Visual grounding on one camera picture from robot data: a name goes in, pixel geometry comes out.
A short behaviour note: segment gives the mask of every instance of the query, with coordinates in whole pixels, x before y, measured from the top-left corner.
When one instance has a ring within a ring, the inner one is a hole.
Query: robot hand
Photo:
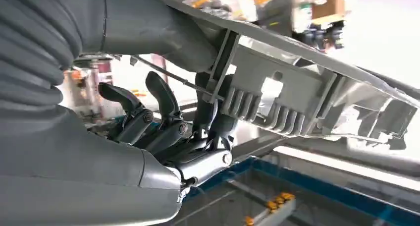
[[[165,222],[179,211],[182,181],[195,177],[199,184],[211,175],[191,166],[199,160],[207,167],[214,156],[215,167],[228,165],[221,150],[163,166],[141,147],[87,132],[58,105],[61,70],[83,53],[155,53],[188,71],[208,71],[216,51],[188,16],[160,0],[1,0],[0,6],[0,225]],[[143,108],[130,98],[124,104]],[[119,140],[138,137],[128,131]]]

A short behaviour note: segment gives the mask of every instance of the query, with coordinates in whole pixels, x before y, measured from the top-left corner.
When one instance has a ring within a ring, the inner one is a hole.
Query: machinery
[[[191,187],[232,164],[230,132],[238,120],[296,145],[327,139],[360,147],[395,141],[403,148],[420,107],[411,87],[174,0],[0,5],[2,225],[163,223],[176,216]],[[175,77],[197,90],[191,135],[184,136],[180,107],[154,72],[146,85],[159,102],[157,128],[152,111],[134,95],[103,83],[102,97],[121,103],[126,116],[108,136],[87,131],[73,111],[58,105],[62,96],[54,87],[63,81],[62,70],[86,53],[132,55],[146,63],[138,55],[155,53],[196,72],[194,84]],[[226,75],[231,65],[236,71]],[[277,96],[264,95],[266,82],[282,83]],[[363,160],[418,174],[403,160]]]

